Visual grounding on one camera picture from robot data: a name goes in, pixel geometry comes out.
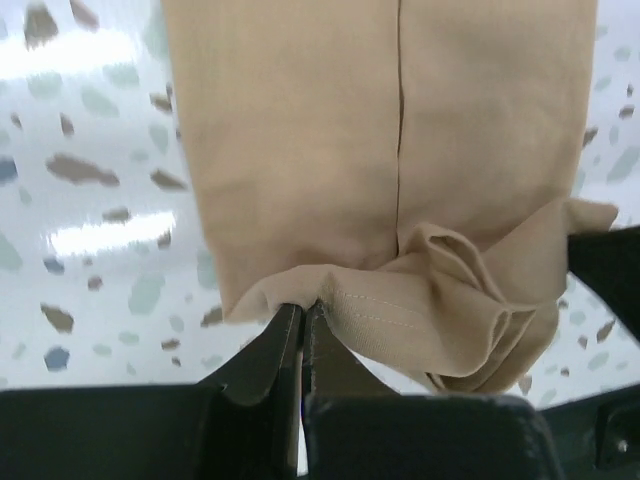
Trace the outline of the beige t shirt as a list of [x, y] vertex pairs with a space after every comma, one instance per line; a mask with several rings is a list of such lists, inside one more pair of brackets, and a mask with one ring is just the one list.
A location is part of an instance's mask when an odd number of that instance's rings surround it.
[[551, 343], [593, 1], [166, 1], [181, 143], [227, 322], [323, 304], [437, 391], [511, 388]]

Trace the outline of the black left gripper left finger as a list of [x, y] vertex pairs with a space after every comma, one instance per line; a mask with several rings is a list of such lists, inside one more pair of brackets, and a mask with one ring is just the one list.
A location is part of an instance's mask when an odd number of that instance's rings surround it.
[[303, 312], [193, 384], [5, 391], [5, 479], [293, 479]]

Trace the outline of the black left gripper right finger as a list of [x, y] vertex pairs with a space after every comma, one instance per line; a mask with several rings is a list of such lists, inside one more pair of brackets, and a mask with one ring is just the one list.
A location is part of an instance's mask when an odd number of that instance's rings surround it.
[[527, 402], [494, 395], [400, 395], [306, 314], [303, 425], [312, 479], [552, 479], [555, 451]]

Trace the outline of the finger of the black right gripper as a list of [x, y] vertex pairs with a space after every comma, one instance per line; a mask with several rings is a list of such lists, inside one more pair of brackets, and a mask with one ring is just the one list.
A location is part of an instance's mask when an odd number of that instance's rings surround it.
[[639, 340], [638, 227], [568, 237], [568, 270]]

